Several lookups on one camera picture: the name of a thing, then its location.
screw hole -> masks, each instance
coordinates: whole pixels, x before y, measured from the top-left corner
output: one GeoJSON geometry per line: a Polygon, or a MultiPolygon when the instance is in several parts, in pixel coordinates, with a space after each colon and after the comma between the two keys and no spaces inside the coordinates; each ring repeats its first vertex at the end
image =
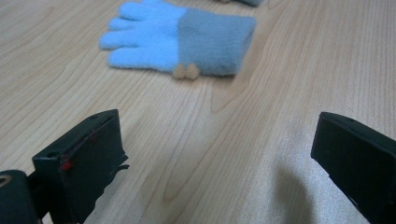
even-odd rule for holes
{"type": "Polygon", "coordinates": [[[47,157],[56,157],[59,155],[59,151],[51,151],[49,154],[47,154],[47,157]]]}
{"type": "Polygon", "coordinates": [[[10,175],[0,175],[0,188],[7,185],[11,179],[12,176],[10,175]]]}

knitted glove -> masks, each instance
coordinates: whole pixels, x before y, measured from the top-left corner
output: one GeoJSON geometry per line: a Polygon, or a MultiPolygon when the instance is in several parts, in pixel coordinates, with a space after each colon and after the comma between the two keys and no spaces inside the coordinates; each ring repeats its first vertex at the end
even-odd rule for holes
{"type": "Polygon", "coordinates": [[[110,66],[152,68],[174,77],[234,75],[256,25],[254,18],[223,16],[161,0],[127,2],[110,21],[101,49],[114,49],[110,66]]]}

glove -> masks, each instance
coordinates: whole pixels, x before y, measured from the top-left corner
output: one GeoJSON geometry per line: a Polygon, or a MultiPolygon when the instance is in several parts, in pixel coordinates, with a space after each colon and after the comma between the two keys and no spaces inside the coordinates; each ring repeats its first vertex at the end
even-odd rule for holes
{"type": "Polygon", "coordinates": [[[127,2],[99,40],[111,49],[108,64],[151,68],[174,77],[236,74],[251,42],[256,21],[176,7],[161,0],[127,2]]]}

wooden table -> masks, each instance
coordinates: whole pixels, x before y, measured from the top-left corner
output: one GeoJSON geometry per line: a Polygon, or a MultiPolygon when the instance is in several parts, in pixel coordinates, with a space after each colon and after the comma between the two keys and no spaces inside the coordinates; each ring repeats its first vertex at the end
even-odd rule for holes
{"type": "Polygon", "coordinates": [[[258,20],[237,76],[109,68],[120,0],[2,1],[0,170],[117,108],[131,167],[86,223],[367,223],[310,150],[321,111],[396,138],[396,1],[170,2],[258,20]]]}

black plastic part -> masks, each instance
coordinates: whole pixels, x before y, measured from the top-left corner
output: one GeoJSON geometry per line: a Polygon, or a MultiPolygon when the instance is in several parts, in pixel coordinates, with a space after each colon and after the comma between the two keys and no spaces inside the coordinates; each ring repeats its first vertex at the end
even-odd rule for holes
{"type": "Polygon", "coordinates": [[[35,223],[39,218],[22,171],[8,170],[0,172],[0,223],[35,223]]]}
{"type": "Polygon", "coordinates": [[[1,173],[12,181],[0,182],[0,223],[36,224],[48,212],[55,224],[83,223],[116,173],[128,168],[122,165],[127,158],[118,110],[84,119],[33,156],[35,171],[28,177],[1,173]]]}
{"type": "Polygon", "coordinates": [[[311,151],[370,223],[396,223],[396,142],[354,119],[322,112],[311,151]]]}

